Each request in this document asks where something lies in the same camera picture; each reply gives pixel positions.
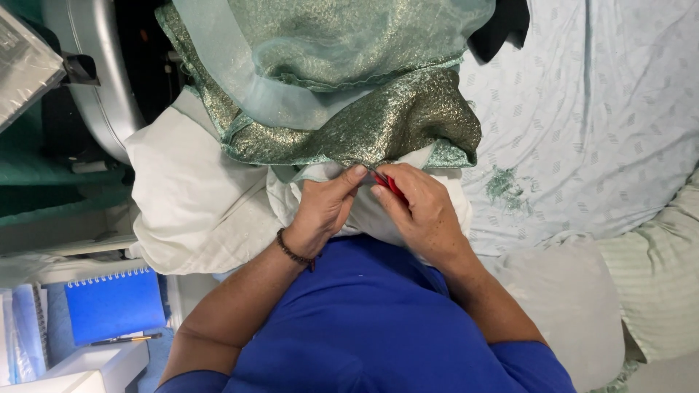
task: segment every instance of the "red scissors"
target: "red scissors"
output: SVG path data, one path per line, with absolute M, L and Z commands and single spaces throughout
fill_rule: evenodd
M 396 185 L 396 181 L 393 180 L 391 176 L 384 176 L 379 171 L 376 169 L 371 170 L 374 176 L 374 179 L 376 180 L 379 185 L 382 185 L 389 190 L 391 190 L 406 206 L 410 205 L 410 202 L 408 202 L 408 198 L 405 198 L 405 195 L 401 191 L 400 188 Z

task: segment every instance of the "person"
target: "person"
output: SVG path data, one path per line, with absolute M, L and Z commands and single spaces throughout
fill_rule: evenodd
M 367 175 L 306 180 L 294 221 L 185 319 L 157 393 L 574 392 L 534 323 L 482 266 L 446 188 L 408 164 L 371 191 L 413 254 L 331 238 Z M 315 259 L 315 269 L 307 263 Z

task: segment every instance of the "blue shirt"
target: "blue shirt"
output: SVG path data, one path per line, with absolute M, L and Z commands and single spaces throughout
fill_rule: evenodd
M 192 371 L 157 393 L 575 392 L 537 342 L 488 345 L 443 277 L 369 236 L 333 239 L 243 348 L 231 376 Z

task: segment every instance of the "beaded bracelet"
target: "beaded bracelet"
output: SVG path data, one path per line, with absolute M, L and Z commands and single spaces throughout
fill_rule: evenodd
M 279 231 L 277 232 L 277 244 L 282 248 L 282 251 L 289 257 L 291 260 L 294 260 L 298 262 L 299 264 L 307 264 L 308 268 L 310 269 L 311 273 L 315 270 L 315 258 L 304 258 L 304 257 L 299 257 L 298 255 L 294 254 L 291 252 L 291 250 L 287 247 L 287 245 L 284 244 L 284 241 L 282 240 L 282 232 L 284 231 L 284 228 L 280 228 Z

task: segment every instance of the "blue notebook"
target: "blue notebook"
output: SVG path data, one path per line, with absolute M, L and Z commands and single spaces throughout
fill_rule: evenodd
M 65 288 L 76 345 L 166 325 L 151 268 L 71 281 Z

